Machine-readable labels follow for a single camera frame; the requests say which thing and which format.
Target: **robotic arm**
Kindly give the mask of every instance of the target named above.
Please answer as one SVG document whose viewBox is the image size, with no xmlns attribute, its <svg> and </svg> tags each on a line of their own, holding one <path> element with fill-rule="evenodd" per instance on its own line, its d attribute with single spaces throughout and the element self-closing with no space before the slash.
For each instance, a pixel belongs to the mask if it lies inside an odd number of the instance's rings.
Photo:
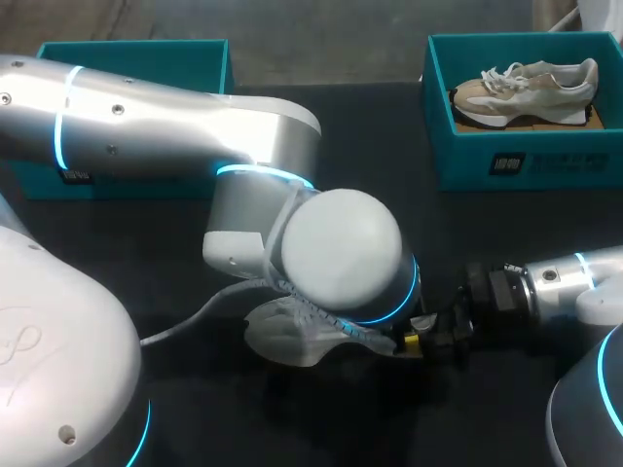
<svg viewBox="0 0 623 467">
<path fill-rule="evenodd" d="M 563 316 L 597 329 L 605 339 L 552 395 L 548 440 L 561 466 L 623 458 L 623 331 L 610 332 L 623 320 L 623 248 L 472 268 L 452 310 L 431 310 L 434 326 L 422 326 L 419 267 L 391 213 L 358 191 L 314 188 L 320 126 L 303 107 L 22 56 L 0 57 L 0 104 L 5 155 L 117 177 L 215 174 L 205 260 L 251 279 L 235 290 L 272 286 L 383 355 L 456 352 L 474 334 Z M 151 406 L 123 306 L 48 253 L 4 202 L 0 255 L 0 465 L 148 465 Z"/>
<path fill-rule="evenodd" d="M 303 107 L 6 55 L 0 104 L 4 155 L 118 178 L 214 174 L 203 256 L 254 279 L 236 290 L 273 286 L 384 354 L 416 312 L 418 265 L 387 208 L 313 187 L 320 126 Z M 151 406 L 128 314 L 0 207 L 0 465 L 147 464 Z"/>
<path fill-rule="evenodd" d="M 468 267 L 474 320 L 488 332 L 575 320 L 594 348 L 557 384 L 546 415 L 559 467 L 623 459 L 623 247 L 485 271 Z"/>
</svg>

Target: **cardboard box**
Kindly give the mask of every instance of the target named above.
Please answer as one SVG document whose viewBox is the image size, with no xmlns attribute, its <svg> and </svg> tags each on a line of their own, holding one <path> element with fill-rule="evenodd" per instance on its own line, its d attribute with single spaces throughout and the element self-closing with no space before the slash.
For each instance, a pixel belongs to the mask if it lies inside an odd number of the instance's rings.
<svg viewBox="0 0 623 467">
<path fill-rule="evenodd" d="M 455 122 L 448 91 L 483 70 L 540 60 L 574 64 L 588 57 L 599 64 L 600 84 L 587 127 L 523 120 L 507 130 L 474 131 Z M 422 80 L 441 190 L 623 186 L 623 53 L 611 34 L 430 36 Z"/>
<path fill-rule="evenodd" d="M 187 90 L 231 93 L 226 40 L 46 43 L 37 56 Z M 33 162 L 8 162 L 30 199 L 210 198 L 214 179 L 116 180 Z"/>
</svg>

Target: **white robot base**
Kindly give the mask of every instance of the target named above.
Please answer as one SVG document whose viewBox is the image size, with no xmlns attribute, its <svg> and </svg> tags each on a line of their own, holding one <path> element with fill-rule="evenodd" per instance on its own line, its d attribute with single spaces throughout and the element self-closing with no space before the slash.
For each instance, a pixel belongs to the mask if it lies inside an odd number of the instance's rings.
<svg viewBox="0 0 623 467">
<path fill-rule="evenodd" d="M 0 256 L 0 465 L 144 463 L 151 405 L 126 310 L 26 232 L 0 225 Z"/>
</svg>

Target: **printed label on box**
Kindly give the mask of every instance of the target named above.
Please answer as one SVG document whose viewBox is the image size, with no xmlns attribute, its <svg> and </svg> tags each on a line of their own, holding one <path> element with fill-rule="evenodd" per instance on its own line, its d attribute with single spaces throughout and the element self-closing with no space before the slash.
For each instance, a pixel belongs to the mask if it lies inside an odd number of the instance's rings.
<svg viewBox="0 0 623 467">
<path fill-rule="evenodd" d="M 490 175 L 517 175 L 522 171 L 526 153 L 497 153 L 489 169 Z"/>
<path fill-rule="evenodd" d="M 93 177 L 88 172 L 80 170 L 59 170 L 62 183 L 65 185 L 92 185 Z"/>
<path fill-rule="evenodd" d="M 533 154 L 529 174 L 605 172 L 608 154 Z"/>
</svg>

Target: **shoe box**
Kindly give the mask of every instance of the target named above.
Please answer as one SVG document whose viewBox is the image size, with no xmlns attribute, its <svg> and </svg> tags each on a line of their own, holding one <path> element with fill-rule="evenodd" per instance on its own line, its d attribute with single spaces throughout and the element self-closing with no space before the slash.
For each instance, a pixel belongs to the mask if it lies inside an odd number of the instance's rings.
<svg viewBox="0 0 623 467">
<path fill-rule="evenodd" d="M 521 117 L 505 129 L 483 129 L 453 112 L 450 91 L 483 70 L 589 57 L 599 65 L 600 81 L 585 126 Z M 608 32 L 430 36 L 422 94 L 441 190 L 623 186 L 623 53 Z"/>
</svg>

